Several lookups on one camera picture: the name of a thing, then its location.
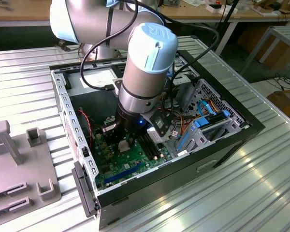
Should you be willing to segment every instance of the label sticker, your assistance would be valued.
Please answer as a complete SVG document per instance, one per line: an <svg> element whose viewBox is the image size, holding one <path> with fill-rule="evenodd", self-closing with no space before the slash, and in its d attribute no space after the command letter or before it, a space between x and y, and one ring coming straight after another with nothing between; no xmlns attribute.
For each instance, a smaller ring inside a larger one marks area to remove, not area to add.
<svg viewBox="0 0 290 232"><path fill-rule="evenodd" d="M114 77L112 72L109 69L106 70L94 70L90 71L90 74L85 74L86 81L91 84L92 86L96 87L103 87L105 85L111 85L113 84L113 80L117 77ZM83 82L83 79L80 77L80 81L84 88L89 88L88 85L86 85Z"/></svg>
<svg viewBox="0 0 290 232"><path fill-rule="evenodd" d="M178 132L174 130L174 131L172 132L172 136L177 137L177 135L178 135Z"/></svg>

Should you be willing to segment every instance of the blue latch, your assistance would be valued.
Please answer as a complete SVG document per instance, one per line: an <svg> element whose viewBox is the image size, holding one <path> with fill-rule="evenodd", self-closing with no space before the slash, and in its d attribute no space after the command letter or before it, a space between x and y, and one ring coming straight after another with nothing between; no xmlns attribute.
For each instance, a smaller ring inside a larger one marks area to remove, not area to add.
<svg viewBox="0 0 290 232"><path fill-rule="evenodd" d="M200 128L204 125L209 124L209 122L207 121L207 119L205 117L201 117L201 118L194 120L194 124L196 125L197 128Z"/></svg>
<svg viewBox="0 0 290 232"><path fill-rule="evenodd" d="M229 117L229 116L230 116L230 113L229 113L229 111L227 111L227 110L224 110L224 111L223 111L223 114L225 115L225 117Z"/></svg>
<svg viewBox="0 0 290 232"><path fill-rule="evenodd" d="M168 73L166 74L166 77L170 78L172 76L173 76L173 71L172 71L172 69L169 69Z"/></svg>

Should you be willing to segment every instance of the motherboard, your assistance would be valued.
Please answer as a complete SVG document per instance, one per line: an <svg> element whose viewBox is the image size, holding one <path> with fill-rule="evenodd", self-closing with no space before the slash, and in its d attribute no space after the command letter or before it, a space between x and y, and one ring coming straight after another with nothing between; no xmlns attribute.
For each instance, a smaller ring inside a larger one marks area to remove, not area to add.
<svg viewBox="0 0 290 232"><path fill-rule="evenodd" d="M97 128L92 132L96 139L92 154L99 169L95 178L99 190L124 182L172 159L167 148L152 143L148 135L140 136L130 145L125 142L110 144L100 131Z"/></svg>

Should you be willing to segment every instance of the workbench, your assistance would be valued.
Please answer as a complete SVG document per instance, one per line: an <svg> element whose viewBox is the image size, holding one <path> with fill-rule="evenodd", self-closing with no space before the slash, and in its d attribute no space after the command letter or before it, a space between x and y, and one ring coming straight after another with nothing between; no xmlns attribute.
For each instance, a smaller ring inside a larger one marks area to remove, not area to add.
<svg viewBox="0 0 290 232"><path fill-rule="evenodd" d="M189 36L179 49L206 46ZM76 52L38 48L0 52L0 120L11 136L45 130L62 198L0 226L1 231L96 231L71 173L73 156L56 106L49 66L78 61ZM266 128L226 163L117 221L105 231L277 231L290 229L290 120L214 52L199 62Z"/></svg>
<svg viewBox="0 0 290 232"><path fill-rule="evenodd" d="M49 26L51 2L52 0L10 0L10 7L14 10L10 12L0 9L0 27ZM185 23L216 23L221 19L221 14L209 12L204 5L195 7L184 1L181 1L179 7L161 6L159 10L166 16ZM230 25L216 50L218 55L221 54L239 22L286 22L286 25L290 26L290 14L286 14L286 17L283 15L262 16L249 9L232 15L229 22Z"/></svg>

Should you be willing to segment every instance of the aluminum extrusion table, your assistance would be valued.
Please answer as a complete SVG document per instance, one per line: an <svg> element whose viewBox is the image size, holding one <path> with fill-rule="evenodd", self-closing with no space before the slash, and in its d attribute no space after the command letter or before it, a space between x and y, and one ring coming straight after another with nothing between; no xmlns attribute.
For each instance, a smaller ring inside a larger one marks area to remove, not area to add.
<svg viewBox="0 0 290 232"><path fill-rule="evenodd" d="M206 48L191 37L179 41L194 57ZM48 68L77 59L77 52L52 47L0 52L0 119L9 120L12 136L32 127L46 131L62 193L60 201L1 225L0 232L97 229L76 190ZM266 128L225 164L104 231L290 230L290 120L215 53L199 62Z"/></svg>
<svg viewBox="0 0 290 232"><path fill-rule="evenodd" d="M281 40L281 41L285 42L287 45L290 46L290 27L287 27L287 26L284 26L284 27L269 27L266 30L266 32L264 33L264 35L262 36L262 38L260 39L260 41L258 42L258 44L252 50L252 52L250 53L248 58L246 59L246 61L244 63L244 66L243 66L242 70L240 71L241 75L243 75L245 73L245 71L247 70L247 68L251 64L251 62L254 59L254 57L257 55L257 53L260 51L260 49L262 48L264 43L268 40L268 38L271 35L276 36L276 40L275 41L277 41L277 43ZM266 52L271 53L272 50L273 50L273 48L269 48Z"/></svg>

